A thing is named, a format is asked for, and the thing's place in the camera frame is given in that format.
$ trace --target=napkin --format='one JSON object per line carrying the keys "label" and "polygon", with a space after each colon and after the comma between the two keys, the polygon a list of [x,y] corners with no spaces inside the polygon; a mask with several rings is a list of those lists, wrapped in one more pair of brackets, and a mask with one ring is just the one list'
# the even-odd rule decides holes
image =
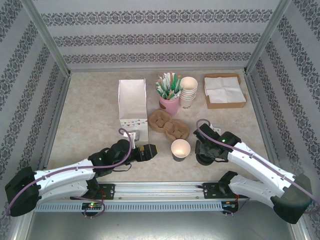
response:
{"label": "napkin", "polygon": [[243,103],[246,101],[237,77],[205,77],[204,92],[210,103]]}

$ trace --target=pink pen holder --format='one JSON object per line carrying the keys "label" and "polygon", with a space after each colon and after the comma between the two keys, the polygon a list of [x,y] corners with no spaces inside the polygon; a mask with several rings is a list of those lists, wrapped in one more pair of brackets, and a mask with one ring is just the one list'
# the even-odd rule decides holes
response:
{"label": "pink pen holder", "polygon": [[162,110],[166,111],[171,116],[175,115],[179,109],[180,97],[173,100],[166,100],[159,96],[159,106]]}

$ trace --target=speckled countertop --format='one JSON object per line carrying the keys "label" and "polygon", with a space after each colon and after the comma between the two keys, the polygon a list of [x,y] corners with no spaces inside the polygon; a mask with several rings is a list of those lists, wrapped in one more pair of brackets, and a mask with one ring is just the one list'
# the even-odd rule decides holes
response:
{"label": "speckled countertop", "polygon": [[[248,93],[242,70],[177,71],[183,77],[194,77],[199,81],[196,98],[189,109],[180,108],[173,117],[184,121],[192,133],[198,118],[210,120],[222,132],[229,131],[241,138],[251,149],[264,158],[267,153],[258,127],[257,119]],[[241,89],[246,93],[244,108],[207,109],[203,79],[210,73],[238,73]],[[157,76],[162,71],[120,71],[73,73],[54,140],[48,169],[79,162],[91,154],[116,143],[121,136],[118,128],[118,84],[121,79],[146,79],[147,113],[159,108],[155,90]],[[149,127],[149,143],[158,147],[159,153],[150,161],[134,162],[128,172],[113,172],[98,179],[107,182],[169,182],[169,181],[215,181],[227,171],[235,171],[253,178],[245,169],[228,162],[214,162],[210,166],[200,165],[195,157],[196,137],[190,134],[187,141],[191,154],[176,162],[171,155],[171,142],[163,133]]]}

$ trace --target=damask wallpaper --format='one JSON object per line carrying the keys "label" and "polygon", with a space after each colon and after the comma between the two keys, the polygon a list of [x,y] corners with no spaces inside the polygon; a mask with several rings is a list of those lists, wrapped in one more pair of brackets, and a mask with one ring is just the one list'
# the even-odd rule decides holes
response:
{"label": "damask wallpaper", "polygon": [[73,70],[244,67],[279,0],[35,0]]}
{"label": "damask wallpaper", "polygon": [[[251,73],[278,164],[320,198],[320,0],[293,0]],[[305,216],[320,239],[320,214]]]}
{"label": "damask wallpaper", "polygon": [[19,0],[0,0],[0,240],[5,185],[21,168],[34,170],[44,152],[65,78]]}

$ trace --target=metal floor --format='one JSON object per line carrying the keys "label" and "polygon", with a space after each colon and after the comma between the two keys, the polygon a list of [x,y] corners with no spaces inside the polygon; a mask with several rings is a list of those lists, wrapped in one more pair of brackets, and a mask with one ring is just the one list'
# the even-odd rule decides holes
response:
{"label": "metal floor", "polygon": [[259,202],[234,217],[220,212],[35,212],[28,240],[293,240],[290,224]]}

